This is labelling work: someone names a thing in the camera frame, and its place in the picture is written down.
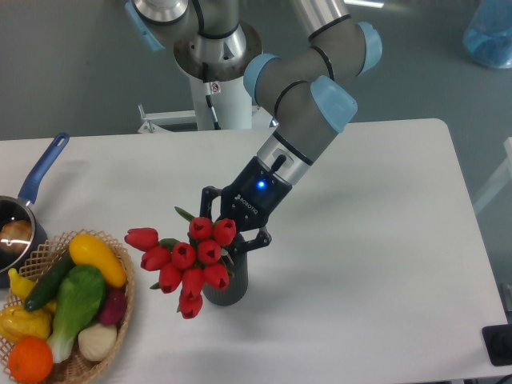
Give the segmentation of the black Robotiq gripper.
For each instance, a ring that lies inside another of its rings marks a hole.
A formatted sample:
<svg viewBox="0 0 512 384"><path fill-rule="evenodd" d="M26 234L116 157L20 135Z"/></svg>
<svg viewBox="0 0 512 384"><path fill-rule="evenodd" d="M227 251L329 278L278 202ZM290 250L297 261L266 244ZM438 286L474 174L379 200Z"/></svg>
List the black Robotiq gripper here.
<svg viewBox="0 0 512 384"><path fill-rule="evenodd" d="M199 213L201 217L212 219L213 201L221 196L218 219L234 220L238 233L259 228L255 238L245 240L242 234L237 234L228 246L230 254L245 254L271 243L272 237L265 225L291 190L291 184L278 178L254 156L228 186L202 189Z"/></svg>

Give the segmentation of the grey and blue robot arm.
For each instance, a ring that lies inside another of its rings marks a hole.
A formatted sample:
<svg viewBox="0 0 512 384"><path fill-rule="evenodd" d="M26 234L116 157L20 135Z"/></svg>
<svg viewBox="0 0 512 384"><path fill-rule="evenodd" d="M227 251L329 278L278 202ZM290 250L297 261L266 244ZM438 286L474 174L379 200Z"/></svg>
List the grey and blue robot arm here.
<svg viewBox="0 0 512 384"><path fill-rule="evenodd" d="M261 39L239 16L236 1L128 1L138 33L152 50L170 49L188 77L200 130L250 127L253 106L277 123L275 131L227 187L206 187L200 214L235 222L234 254L270 244L269 216L357 112L344 84L382 55L375 28L354 22L342 1L295 1L309 41L290 60L262 51Z"/></svg>

